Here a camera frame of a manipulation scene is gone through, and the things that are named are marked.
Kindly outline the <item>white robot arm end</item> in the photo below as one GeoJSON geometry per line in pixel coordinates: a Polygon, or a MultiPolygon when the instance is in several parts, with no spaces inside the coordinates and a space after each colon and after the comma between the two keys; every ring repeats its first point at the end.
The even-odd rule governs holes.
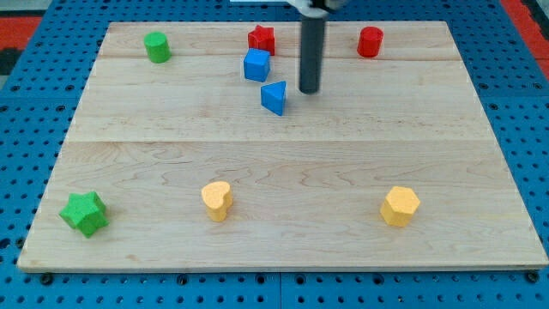
{"type": "Polygon", "coordinates": [[[323,18],[341,9],[348,0],[286,0],[301,15],[310,18],[323,18]]]}

